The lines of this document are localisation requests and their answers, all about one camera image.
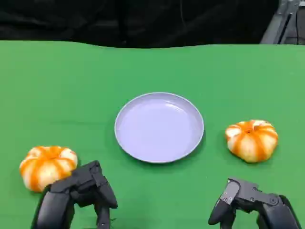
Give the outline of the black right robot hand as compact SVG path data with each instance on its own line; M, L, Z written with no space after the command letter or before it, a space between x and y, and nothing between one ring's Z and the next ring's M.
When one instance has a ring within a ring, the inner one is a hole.
M208 219L209 225L220 224L231 229L236 211L258 212L256 223L260 229L301 229L295 211L284 195L264 193L258 185L237 178L228 178Z

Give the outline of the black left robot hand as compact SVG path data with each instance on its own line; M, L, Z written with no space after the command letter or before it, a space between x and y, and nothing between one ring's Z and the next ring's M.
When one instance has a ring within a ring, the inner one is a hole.
M35 211L32 229L69 229L74 205L93 205L98 229L111 227L110 209L118 207L117 199L98 161L72 171L71 175L45 187Z

